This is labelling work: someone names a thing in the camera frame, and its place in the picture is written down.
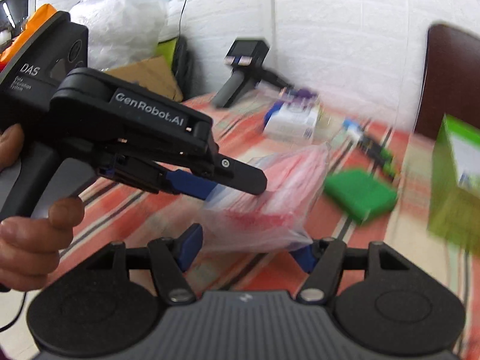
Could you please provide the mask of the person's left hand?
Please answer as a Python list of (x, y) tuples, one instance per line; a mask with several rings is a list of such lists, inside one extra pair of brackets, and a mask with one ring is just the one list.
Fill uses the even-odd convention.
[(83, 201), (54, 203), (45, 219), (10, 217), (1, 222), (1, 284), (17, 291), (45, 287), (59, 265), (59, 252), (72, 243), (73, 229), (85, 216)]

